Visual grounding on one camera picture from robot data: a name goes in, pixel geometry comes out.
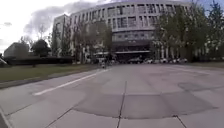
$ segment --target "building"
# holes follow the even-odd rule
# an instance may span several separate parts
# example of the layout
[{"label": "building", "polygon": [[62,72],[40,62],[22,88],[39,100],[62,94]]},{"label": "building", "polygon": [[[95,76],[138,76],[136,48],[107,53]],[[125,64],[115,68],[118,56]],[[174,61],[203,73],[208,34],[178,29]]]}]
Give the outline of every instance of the building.
[{"label": "building", "polygon": [[22,43],[13,43],[4,51],[4,58],[13,57],[13,58],[26,58],[29,54],[29,45]]},{"label": "building", "polygon": [[[154,24],[162,12],[174,12],[177,6],[188,10],[189,3],[167,0],[135,0],[109,3],[82,10],[70,16],[60,16],[54,20],[54,26],[63,31],[63,24],[69,21],[71,29],[80,21],[94,22],[104,20],[113,32],[113,48],[119,59],[154,55]],[[168,55],[161,50],[161,57]]]}]

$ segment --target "lawn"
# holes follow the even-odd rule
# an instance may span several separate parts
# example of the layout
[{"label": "lawn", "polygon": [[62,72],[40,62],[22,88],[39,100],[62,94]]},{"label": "lawn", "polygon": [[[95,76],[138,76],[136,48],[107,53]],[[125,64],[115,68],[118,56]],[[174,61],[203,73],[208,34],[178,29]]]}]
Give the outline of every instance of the lawn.
[{"label": "lawn", "polygon": [[38,65],[33,68],[31,66],[15,66],[11,68],[0,68],[0,83],[23,80],[34,77],[45,77],[55,73],[63,72],[82,72],[95,68],[93,65]]},{"label": "lawn", "polygon": [[191,66],[224,68],[224,62],[191,63]]}]

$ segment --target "car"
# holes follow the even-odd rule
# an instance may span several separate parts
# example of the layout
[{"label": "car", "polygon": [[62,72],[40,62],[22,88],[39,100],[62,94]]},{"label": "car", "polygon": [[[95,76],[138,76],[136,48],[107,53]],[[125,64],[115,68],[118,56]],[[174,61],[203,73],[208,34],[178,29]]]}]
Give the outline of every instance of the car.
[{"label": "car", "polygon": [[160,59],[160,63],[168,63],[168,60],[166,58]]},{"label": "car", "polygon": [[128,60],[128,63],[129,64],[140,64],[140,63],[143,63],[143,60],[140,58],[132,58],[132,59]]},{"label": "car", "polygon": [[152,63],[154,63],[154,60],[152,60],[152,59],[145,59],[144,63],[145,64],[152,64]]}]

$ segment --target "cloud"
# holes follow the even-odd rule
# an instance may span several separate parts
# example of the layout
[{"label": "cloud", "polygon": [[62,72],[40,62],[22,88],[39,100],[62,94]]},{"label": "cloud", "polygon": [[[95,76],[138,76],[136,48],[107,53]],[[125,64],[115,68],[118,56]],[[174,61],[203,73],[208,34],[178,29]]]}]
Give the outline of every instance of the cloud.
[{"label": "cloud", "polygon": [[10,23],[10,22],[5,22],[4,23],[4,26],[6,26],[6,27],[9,27],[9,26],[11,26],[12,25],[12,23]]},{"label": "cloud", "polygon": [[87,2],[80,0],[74,3],[68,3],[64,6],[51,6],[42,10],[38,10],[31,15],[31,19],[29,23],[24,27],[24,32],[26,34],[31,35],[34,32],[38,32],[40,28],[44,29],[46,32],[52,25],[53,19],[63,13],[71,14],[83,9],[87,9],[98,5],[100,3],[104,3],[107,0],[98,0],[97,2]]}]

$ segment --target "concrete ground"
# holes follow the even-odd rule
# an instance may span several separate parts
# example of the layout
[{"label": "concrete ground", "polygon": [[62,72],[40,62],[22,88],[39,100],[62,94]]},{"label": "concrete ground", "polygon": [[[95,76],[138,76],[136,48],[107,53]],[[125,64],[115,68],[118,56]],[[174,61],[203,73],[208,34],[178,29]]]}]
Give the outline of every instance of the concrete ground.
[{"label": "concrete ground", "polygon": [[223,128],[224,70],[122,65],[0,91],[13,128]]}]

